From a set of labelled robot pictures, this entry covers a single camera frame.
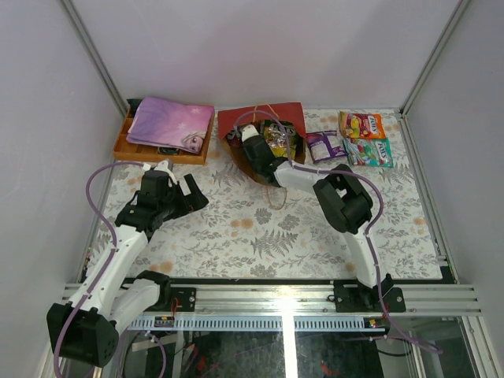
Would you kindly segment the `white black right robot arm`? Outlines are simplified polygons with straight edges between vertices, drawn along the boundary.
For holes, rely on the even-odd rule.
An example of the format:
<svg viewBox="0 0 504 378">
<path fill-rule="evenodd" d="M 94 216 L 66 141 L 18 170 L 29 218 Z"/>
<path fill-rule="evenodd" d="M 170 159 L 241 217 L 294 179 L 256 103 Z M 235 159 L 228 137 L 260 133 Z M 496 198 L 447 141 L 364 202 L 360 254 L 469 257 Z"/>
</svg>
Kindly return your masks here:
<svg viewBox="0 0 504 378">
<path fill-rule="evenodd" d="M 356 279 L 333 284 L 333 302 L 341 313 L 404 313 L 400 287 L 381 266 L 371 227 L 373 202 L 363 183 L 376 187 L 352 172 L 348 165 L 329 171 L 276 157 L 261 135 L 242 136 L 243 153 L 254 173 L 276 187 L 293 188 L 315 195 L 329 225 L 346 240 Z"/>
</svg>

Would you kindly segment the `red brown paper bag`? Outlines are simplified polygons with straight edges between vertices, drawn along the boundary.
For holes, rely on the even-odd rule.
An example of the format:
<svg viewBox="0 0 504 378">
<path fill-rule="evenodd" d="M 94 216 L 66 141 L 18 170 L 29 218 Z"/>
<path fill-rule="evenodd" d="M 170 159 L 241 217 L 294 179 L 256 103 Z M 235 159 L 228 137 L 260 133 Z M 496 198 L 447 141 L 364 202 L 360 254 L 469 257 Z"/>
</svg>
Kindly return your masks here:
<svg viewBox="0 0 504 378">
<path fill-rule="evenodd" d="M 285 102 L 276 104 L 260 104 L 239 109 L 221 110 L 217 114 L 218 138 L 237 168 L 253 181 L 264 187 L 277 187 L 276 183 L 253 170 L 242 147 L 241 129 L 252 124 L 262 136 L 261 125 L 276 123 L 289 127 L 288 135 L 293 135 L 294 147 L 292 158 L 295 162 L 304 163 L 306 159 L 306 124 L 302 104 L 300 102 Z"/>
</svg>

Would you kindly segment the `teal Fox's mint candy bag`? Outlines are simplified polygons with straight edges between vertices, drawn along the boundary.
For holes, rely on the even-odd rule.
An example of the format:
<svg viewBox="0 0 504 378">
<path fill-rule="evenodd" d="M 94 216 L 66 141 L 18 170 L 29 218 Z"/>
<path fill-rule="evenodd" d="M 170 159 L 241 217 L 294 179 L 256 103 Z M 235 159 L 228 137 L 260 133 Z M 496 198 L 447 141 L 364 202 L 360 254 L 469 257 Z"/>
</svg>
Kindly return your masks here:
<svg viewBox="0 0 504 378">
<path fill-rule="evenodd" d="M 351 165 L 394 167 L 388 139 L 346 138 L 343 140 L 343 147 Z"/>
</svg>

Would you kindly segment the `orange Fox's fruits candy bag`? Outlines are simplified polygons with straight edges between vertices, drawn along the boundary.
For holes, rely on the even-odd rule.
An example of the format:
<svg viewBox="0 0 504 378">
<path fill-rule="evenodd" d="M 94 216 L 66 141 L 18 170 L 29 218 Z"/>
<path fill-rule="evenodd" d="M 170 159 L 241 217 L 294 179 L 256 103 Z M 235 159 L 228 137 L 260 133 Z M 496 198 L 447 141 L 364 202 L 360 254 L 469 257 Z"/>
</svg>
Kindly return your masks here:
<svg viewBox="0 0 504 378">
<path fill-rule="evenodd" d="M 339 129 L 344 138 L 385 139 L 382 117 L 377 113 L 339 112 Z"/>
</svg>

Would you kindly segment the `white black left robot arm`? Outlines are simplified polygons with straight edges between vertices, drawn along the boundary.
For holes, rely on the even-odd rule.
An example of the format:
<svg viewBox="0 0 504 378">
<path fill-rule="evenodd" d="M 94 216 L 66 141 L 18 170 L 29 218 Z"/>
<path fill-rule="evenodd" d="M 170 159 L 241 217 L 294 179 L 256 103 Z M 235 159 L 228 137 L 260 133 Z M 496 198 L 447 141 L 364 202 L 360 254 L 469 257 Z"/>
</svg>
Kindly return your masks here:
<svg viewBox="0 0 504 378">
<path fill-rule="evenodd" d="M 54 303 L 46 315 L 56 360 L 104 367 L 121 334 L 141 313 L 174 308 L 170 279 L 163 273 L 141 272 L 129 288 L 120 289 L 136 258 L 166 221 L 208 205 L 194 177 L 188 174 L 184 180 L 187 193 L 168 172 L 151 169 L 143 174 L 140 189 L 111 225 L 111 243 L 93 272 L 65 304 Z"/>
</svg>

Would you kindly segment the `purple candy bag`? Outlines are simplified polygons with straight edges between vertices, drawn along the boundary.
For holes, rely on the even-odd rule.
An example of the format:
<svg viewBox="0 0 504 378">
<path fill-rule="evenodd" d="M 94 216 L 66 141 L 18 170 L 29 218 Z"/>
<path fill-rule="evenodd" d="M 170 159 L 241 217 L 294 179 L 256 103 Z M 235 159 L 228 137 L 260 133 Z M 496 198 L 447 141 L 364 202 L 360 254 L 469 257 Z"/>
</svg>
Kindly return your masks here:
<svg viewBox="0 0 504 378">
<path fill-rule="evenodd" d="M 315 164 L 347 156 L 336 130 L 307 133 L 306 142 Z"/>
</svg>

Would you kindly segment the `green yellow candy bag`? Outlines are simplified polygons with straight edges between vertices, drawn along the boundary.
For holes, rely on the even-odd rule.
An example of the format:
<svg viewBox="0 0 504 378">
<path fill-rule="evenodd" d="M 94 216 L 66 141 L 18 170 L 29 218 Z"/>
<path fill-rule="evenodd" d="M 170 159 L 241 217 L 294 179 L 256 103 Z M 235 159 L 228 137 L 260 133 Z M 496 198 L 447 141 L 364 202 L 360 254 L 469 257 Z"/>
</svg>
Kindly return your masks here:
<svg viewBox="0 0 504 378">
<path fill-rule="evenodd" d="M 295 157 L 298 144 L 298 133 L 294 125 L 288 121 L 280 122 L 286 134 L 282 132 L 274 120 L 262 120 L 260 123 L 260 133 L 264 136 L 269 148 L 276 157 L 287 157 L 287 146 L 290 146 L 291 157 Z"/>
</svg>

